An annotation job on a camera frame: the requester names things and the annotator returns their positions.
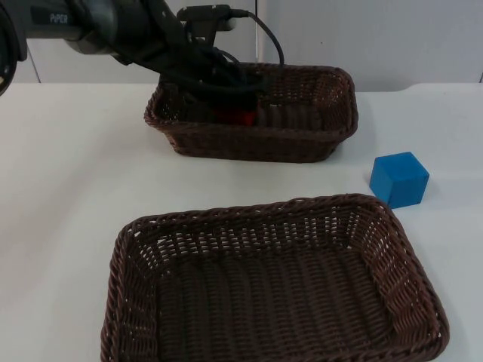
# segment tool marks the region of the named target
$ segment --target robotic arm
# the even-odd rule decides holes
[[[28,38],[61,38],[82,54],[109,54],[162,75],[212,106],[251,110],[267,80],[246,74],[231,54],[214,47],[235,18],[254,19],[284,56],[275,36],[249,11],[228,5],[195,6],[175,16],[165,0],[0,0],[0,95]]]

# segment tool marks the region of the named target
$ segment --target black cable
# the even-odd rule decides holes
[[[247,13],[248,13],[248,17],[253,19],[255,23],[257,23],[258,26],[262,28],[263,31],[269,36],[270,40],[272,41],[272,43],[275,45],[275,48],[277,49],[278,58],[280,59],[280,66],[284,66],[285,64],[284,51],[281,48],[281,45],[278,42],[278,39],[275,36],[275,34],[273,34],[272,30],[270,30],[270,28],[257,15],[251,13],[250,11],[247,11]]]

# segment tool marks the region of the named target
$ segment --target white table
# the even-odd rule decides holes
[[[412,151],[426,197],[396,211],[448,314],[439,361],[483,358],[483,87],[358,94],[330,160],[185,158],[143,123],[154,86],[15,84],[0,98],[0,357],[99,360],[109,261],[139,216],[370,193],[374,158]]]

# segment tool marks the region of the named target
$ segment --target white wall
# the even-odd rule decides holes
[[[15,72],[15,82],[19,83],[36,83],[38,81],[35,74],[32,59],[29,57],[25,62],[17,64],[17,71]]]
[[[288,63],[340,66],[359,90],[477,82],[483,0],[259,0]],[[278,61],[266,37],[261,60]]]
[[[255,11],[254,0],[168,0],[177,13],[190,5],[230,4],[234,8]],[[69,48],[62,40],[28,41],[42,82],[82,83],[156,83],[158,76],[136,65],[128,67],[108,56],[86,56]],[[255,59],[255,26],[250,20],[238,21],[235,30],[220,34],[217,45],[240,60]]]

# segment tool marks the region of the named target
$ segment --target wicker basket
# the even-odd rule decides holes
[[[174,87],[160,85],[146,123],[163,132],[181,155],[247,161],[315,162],[326,159],[357,129],[354,84],[341,69],[325,66],[245,65],[273,74],[260,98],[253,127],[214,123],[204,103],[190,104]]]
[[[139,219],[111,261],[102,362],[426,361],[448,321],[405,233],[341,195]]]

